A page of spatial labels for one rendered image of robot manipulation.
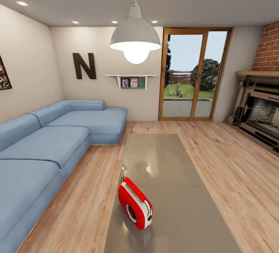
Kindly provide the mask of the radio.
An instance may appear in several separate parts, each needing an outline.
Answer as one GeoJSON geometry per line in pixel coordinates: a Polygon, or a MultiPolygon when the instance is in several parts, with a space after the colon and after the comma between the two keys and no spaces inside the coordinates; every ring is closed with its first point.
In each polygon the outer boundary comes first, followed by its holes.
{"type": "Polygon", "coordinates": [[[141,190],[128,178],[118,188],[119,202],[135,226],[144,230],[152,221],[152,205],[141,190]]]}

